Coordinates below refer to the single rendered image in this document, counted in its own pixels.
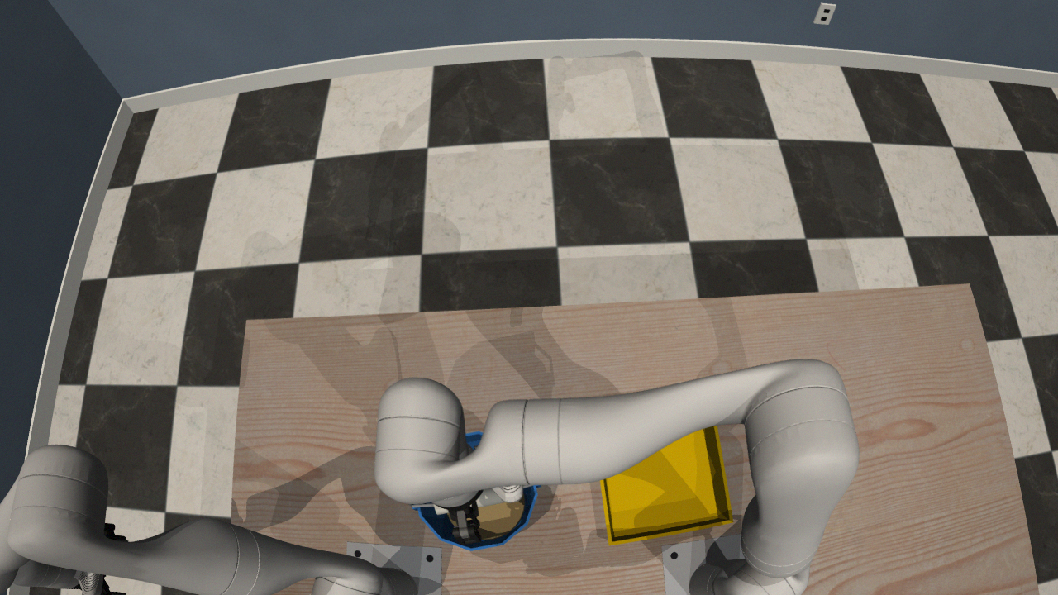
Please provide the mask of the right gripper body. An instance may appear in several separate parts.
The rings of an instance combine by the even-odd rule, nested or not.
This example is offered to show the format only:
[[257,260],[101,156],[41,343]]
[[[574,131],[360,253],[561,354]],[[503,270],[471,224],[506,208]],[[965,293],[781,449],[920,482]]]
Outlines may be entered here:
[[446,507],[446,506],[439,506],[439,507],[445,508],[446,511],[451,511],[452,515],[454,516],[457,516],[456,513],[457,511],[464,511],[466,515],[469,515],[471,512],[471,504],[473,504],[477,500],[477,498],[481,495],[482,492],[484,490],[479,490],[479,492],[473,498],[471,498],[471,501],[468,501],[468,503],[466,503],[464,505],[454,506],[454,507]]

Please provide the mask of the yellow square tray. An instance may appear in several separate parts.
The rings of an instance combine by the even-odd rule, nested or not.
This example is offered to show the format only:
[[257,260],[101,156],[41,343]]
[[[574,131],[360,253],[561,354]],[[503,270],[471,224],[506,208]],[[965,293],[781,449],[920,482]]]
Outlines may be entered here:
[[609,545],[733,523],[717,426],[600,483]]

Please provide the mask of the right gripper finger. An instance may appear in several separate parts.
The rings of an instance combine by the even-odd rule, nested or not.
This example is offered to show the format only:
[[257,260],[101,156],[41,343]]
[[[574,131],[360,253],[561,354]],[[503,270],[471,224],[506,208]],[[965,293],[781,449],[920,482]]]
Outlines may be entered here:
[[[451,511],[448,511],[450,519],[457,524],[454,526],[452,534],[460,542],[460,545],[472,545],[473,543],[481,542],[481,535],[477,531],[480,526],[479,519],[477,519],[477,516],[479,516],[479,506],[477,506],[476,501],[471,505],[471,512],[469,515],[466,515],[464,511],[457,511],[457,516],[454,516]],[[466,520],[466,517],[471,517],[472,520]]]

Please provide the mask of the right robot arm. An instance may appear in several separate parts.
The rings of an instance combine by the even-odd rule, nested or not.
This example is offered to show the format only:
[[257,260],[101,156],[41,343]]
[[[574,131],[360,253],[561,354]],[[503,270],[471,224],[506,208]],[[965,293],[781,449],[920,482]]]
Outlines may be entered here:
[[679,438],[730,423],[745,425],[755,484],[741,530],[745,558],[696,569],[690,595],[802,595],[860,459],[842,377],[821,360],[631,394],[506,400],[488,412],[476,450],[452,389],[404,378],[380,399],[373,477],[400,503],[460,506],[488,488],[517,503],[524,485],[615,477]]

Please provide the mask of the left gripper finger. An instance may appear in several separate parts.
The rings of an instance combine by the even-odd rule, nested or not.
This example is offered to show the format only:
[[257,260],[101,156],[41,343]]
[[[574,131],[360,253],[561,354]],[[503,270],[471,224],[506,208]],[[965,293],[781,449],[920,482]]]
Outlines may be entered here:
[[[104,579],[104,580],[103,580],[103,583],[102,583],[102,592],[101,592],[101,595],[126,595],[126,593],[118,593],[118,592],[110,592],[109,588],[110,588],[110,587],[108,585],[108,583],[106,583],[106,581],[105,581],[105,579]],[[103,593],[103,594],[102,594],[102,593]]]
[[122,537],[122,535],[114,534],[114,530],[116,530],[116,525],[111,523],[105,523],[105,528],[103,528],[103,535],[111,540],[127,541],[127,542],[129,541],[126,540],[126,537]]

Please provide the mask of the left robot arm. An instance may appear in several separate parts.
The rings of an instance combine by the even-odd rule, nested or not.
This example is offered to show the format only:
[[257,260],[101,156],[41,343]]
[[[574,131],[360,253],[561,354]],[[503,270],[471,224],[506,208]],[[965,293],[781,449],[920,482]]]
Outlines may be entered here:
[[212,517],[144,540],[111,540],[103,535],[108,472],[76,447],[33,450],[17,479],[0,503],[0,595],[12,583],[80,584],[84,595],[101,595],[103,575],[197,595],[272,595],[315,577],[311,595],[418,595],[401,569],[291,545]]

